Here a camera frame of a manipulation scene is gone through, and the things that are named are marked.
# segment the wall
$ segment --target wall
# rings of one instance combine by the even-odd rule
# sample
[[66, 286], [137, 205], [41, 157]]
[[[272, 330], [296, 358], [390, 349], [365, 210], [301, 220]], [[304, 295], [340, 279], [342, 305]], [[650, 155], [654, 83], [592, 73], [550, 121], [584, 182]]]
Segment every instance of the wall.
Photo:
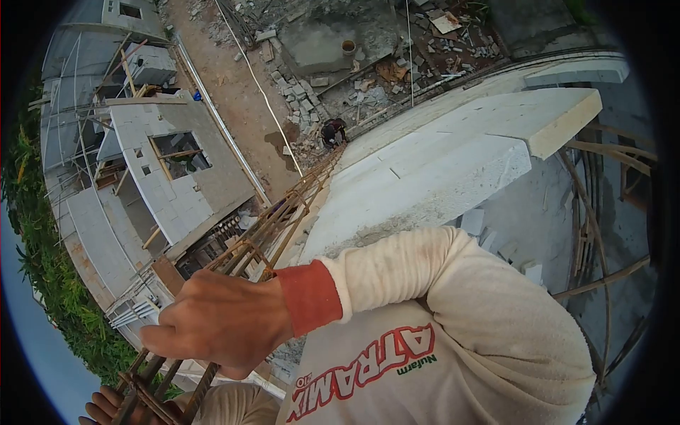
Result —
[[66, 204], [82, 246], [99, 277], [113, 296], [120, 296], [132, 284], [130, 279], [136, 272], [135, 265], [115, 242], [116, 236], [101, 210], [94, 187], [68, 198]]
[[[120, 14], [120, 3], [141, 9], [141, 19]], [[160, 23], [156, 6], [148, 0], [105, 0], [101, 11], [101, 23], [128, 28], [138, 33], [147, 33], [165, 38], [163, 24]]]
[[459, 216], [528, 172], [530, 152], [554, 153], [600, 108], [596, 90], [548, 88], [476, 99], [432, 120], [334, 176], [300, 262]]
[[[134, 104], [131, 99], [132, 104], [110, 107], [130, 176], [171, 245], [216, 213], [226, 215], [254, 193], [205, 107], [191, 100], [189, 92], [182, 93], [190, 103]], [[148, 137], [185, 131], [193, 132], [213, 167], [169, 181]], [[141, 158], [135, 154], [137, 149], [141, 149]], [[142, 171], [146, 166], [149, 175]]]

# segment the white pipe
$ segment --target white pipe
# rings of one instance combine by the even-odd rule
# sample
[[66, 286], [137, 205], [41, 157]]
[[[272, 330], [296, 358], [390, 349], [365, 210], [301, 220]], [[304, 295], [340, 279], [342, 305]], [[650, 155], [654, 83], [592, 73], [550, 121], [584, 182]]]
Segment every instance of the white pipe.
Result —
[[281, 128], [281, 124], [279, 123], [279, 120], [276, 118], [276, 115], [274, 115], [274, 111], [271, 110], [271, 106], [269, 105], [269, 98], [267, 98], [267, 95], [265, 94], [265, 91], [262, 89], [260, 82], [257, 80], [257, 78], [255, 78], [255, 73], [253, 72], [253, 67], [250, 65], [250, 61], [248, 60], [248, 55], [245, 54], [245, 52], [243, 51], [243, 48], [241, 47], [241, 43], [239, 42], [238, 37], [236, 37], [236, 34], [234, 34], [234, 30], [231, 29], [231, 25], [229, 25], [229, 21], [226, 19], [226, 16], [224, 15], [224, 12], [222, 11], [222, 8], [220, 7], [220, 4], [217, 2], [217, 0], [215, 0], [215, 4], [217, 5], [217, 8], [220, 10], [220, 14], [222, 15], [222, 19], [224, 19], [224, 23], [226, 24], [226, 27], [229, 28], [229, 32], [231, 32], [231, 36], [236, 41], [236, 45], [239, 46], [239, 50], [241, 51], [241, 54], [243, 55], [243, 58], [245, 59], [245, 63], [248, 64], [248, 68], [250, 69], [250, 75], [253, 76], [253, 80], [255, 80], [255, 84], [257, 84], [257, 87], [260, 89], [260, 93], [262, 93], [262, 96], [265, 98], [265, 103], [267, 104], [267, 109], [269, 109], [269, 113], [274, 118], [274, 122], [276, 122], [276, 126], [279, 127], [279, 132], [281, 132], [281, 136], [283, 136], [284, 142], [286, 142], [286, 146], [288, 146], [288, 150], [290, 150], [290, 157], [293, 158], [293, 162], [295, 163], [295, 168], [297, 168], [298, 173], [300, 173], [300, 177], [305, 177], [302, 170], [300, 169], [300, 165], [298, 165], [298, 163], [297, 163], [297, 159], [295, 159], [295, 155], [293, 155], [293, 149], [290, 147], [290, 144], [288, 143], [288, 138], [286, 137], [284, 130]]
[[199, 93], [201, 93], [201, 96], [205, 100], [205, 102], [208, 105], [208, 108], [212, 112], [213, 116], [217, 120], [218, 124], [220, 125], [220, 128], [226, 135], [226, 138], [229, 142], [229, 146], [231, 146], [232, 150], [236, 153], [236, 157], [238, 158], [239, 162], [241, 163], [241, 167], [243, 167], [243, 170], [248, 174], [250, 177], [250, 180], [253, 182], [253, 185], [255, 185], [255, 190], [257, 190], [258, 195], [262, 200], [265, 202], [266, 207], [271, 206], [271, 201], [269, 198], [267, 198], [267, 195], [265, 194], [265, 188], [262, 187], [262, 184], [258, 180], [257, 176], [255, 173], [252, 171], [250, 166], [248, 165], [248, 162], [246, 162], [245, 157], [241, 153], [241, 150], [239, 150], [239, 147], [236, 145], [236, 142], [234, 141], [233, 137], [231, 137], [231, 133], [229, 133], [229, 130], [226, 128], [226, 125], [224, 124], [224, 121], [222, 121], [222, 118], [220, 117], [219, 113], [217, 112], [217, 108], [215, 108], [215, 105], [212, 103], [212, 100], [210, 100], [210, 96], [208, 95], [208, 91], [205, 89], [205, 86], [203, 85], [203, 82], [201, 81], [201, 78], [199, 77], [199, 73], [194, 68], [194, 64], [191, 63], [191, 60], [189, 59], [189, 53], [187, 53], [186, 49], [184, 48], [184, 44], [182, 43], [182, 39], [180, 38], [179, 34], [175, 34], [177, 37], [177, 46], [180, 48], [180, 53], [184, 57], [184, 61], [189, 67], [189, 72], [194, 77], [194, 80], [196, 81], [197, 86], [199, 87]]

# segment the dirt ground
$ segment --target dirt ground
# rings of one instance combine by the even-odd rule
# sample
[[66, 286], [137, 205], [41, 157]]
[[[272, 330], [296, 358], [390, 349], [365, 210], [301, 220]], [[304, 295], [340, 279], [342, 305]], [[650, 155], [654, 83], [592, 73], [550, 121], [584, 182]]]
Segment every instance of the dirt ground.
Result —
[[[208, 22], [222, 19], [215, 3], [207, 2], [205, 8], [190, 20], [194, 3], [192, 0], [168, 0], [165, 4], [166, 25], [172, 24], [182, 38], [220, 116], [265, 187], [269, 200], [274, 203], [297, 182], [300, 175], [284, 160], [282, 140], [279, 142], [272, 136], [267, 137], [279, 130], [250, 75], [248, 64], [243, 59], [234, 61], [238, 47], [233, 43], [231, 46], [227, 43], [216, 46], [215, 41], [209, 38]], [[258, 50], [248, 52], [248, 59], [269, 98], [271, 109], [284, 127], [289, 113], [284, 98], [274, 85]]]

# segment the metal rail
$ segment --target metal rail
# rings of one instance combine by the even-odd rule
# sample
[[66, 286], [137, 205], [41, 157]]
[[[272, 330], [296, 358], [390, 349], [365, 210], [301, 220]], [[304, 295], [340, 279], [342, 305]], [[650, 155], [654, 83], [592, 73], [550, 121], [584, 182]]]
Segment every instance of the metal rail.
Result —
[[[338, 147], [335, 152], [309, 170], [304, 177], [286, 191], [279, 202], [262, 212], [257, 222], [243, 232], [231, 248], [225, 250], [204, 268], [225, 275], [256, 279], [257, 282], [271, 279], [275, 275], [273, 268], [276, 262], [283, 254], [286, 245], [303, 218], [309, 214], [309, 206], [324, 188], [344, 149], [344, 145]], [[121, 380], [116, 390], [119, 394], [122, 394], [128, 387], [130, 390], [118, 409], [112, 424], [128, 424], [132, 412], [139, 403], [149, 408], [143, 415], [142, 424], [148, 423], [151, 418], [150, 412], [155, 413], [166, 424], [191, 424], [205, 398], [205, 394], [210, 389], [214, 377], [217, 375], [219, 365], [216, 363], [208, 365], [187, 404], [187, 408], [180, 417], [163, 404], [163, 396], [182, 361], [174, 360], [163, 381], [157, 389], [153, 390], [151, 388], [153, 377], [158, 373], [166, 359], [153, 356], [147, 367], [140, 374], [137, 374], [137, 370], [147, 354], [148, 350], [143, 350], [126, 372], [119, 373]]]

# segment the white string line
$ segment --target white string line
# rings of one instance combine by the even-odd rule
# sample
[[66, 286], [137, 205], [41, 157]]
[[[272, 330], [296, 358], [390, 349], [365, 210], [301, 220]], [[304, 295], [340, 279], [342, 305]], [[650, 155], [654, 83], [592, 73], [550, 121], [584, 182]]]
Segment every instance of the white string line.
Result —
[[408, 22], [409, 25], [409, 64], [411, 64], [411, 69], [409, 69], [409, 73], [411, 75], [411, 107], [413, 107], [413, 56], [411, 55], [411, 44], [413, 44], [413, 40], [411, 39], [411, 14], [409, 13], [409, 2], [411, 0], [405, 1], [406, 1], [406, 22]]
[[300, 173], [300, 177], [303, 177], [304, 174], [302, 170], [300, 169], [300, 165], [297, 163], [297, 159], [295, 159], [295, 155], [293, 154], [293, 149], [290, 147], [290, 144], [288, 143], [288, 138], [286, 137], [286, 134], [284, 133], [284, 130], [281, 128], [281, 124], [279, 123], [279, 120], [276, 118], [276, 115], [274, 115], [274, 111], [271, 109], [271, 106], [269, 105], [269, 99], [267, 98], [267, 95], [265, 94], [265, 91], [262, 89], [262, 86], [260, 85], [260, 82], [255, 78], [255, 73], [253, 72], [253, 67], [250, 65], [250, 61], [248, 60], [247, 54], [243, 51], [243, 48], [241, 47], [241, 43], [239, 43], [238, 37], [234, 34], [234, 30], [231, 29], [231, 26], [229, 25], [229, 22], [226, 20], [226, 16], [224, 15], [224, 12], [222, 11], [222, 8], [220, 7], [220, 4], [215, 0], [215, 4], [217, 5], [217, 8], [220, 10], [220, 14], [222, 15], [222, 19], [224, 19], [224, 23], [226, 24], [226, 27], [229, 28], [229, 32], [231, 33], [232, 37], [234, 37], [234, 40], [236, 41], [236, 45], [239, 46], [239, 50], [241, 51], [241, 54], [243, 55], [243, 58], [245, 59], [245, 63], [248, 64], [248, 68], [250, 69], [250, 75], [253, 76], [253, 80], [255, 80], [255, 84], [257, 84], [257, 87], [260, 89], [260, 93], [262, 93], [262, 96], [265, 98], [265, 103], [267, 104], [267, 109], [269, 109], [269, 113], [271, 114], [272, 118], [274, 118], [274, 121], [276, 122], [276, 126], [279, 127], [279, 131], [281, 132], [281, 136], [284, 138], [284, 142], [286, 142], [286, 146], [288, 146], [288, 150], [290, 151], [290, 157], [293, 158], [293, 163], [295, 164], [295, 168], [297, 168], [298, 173]]

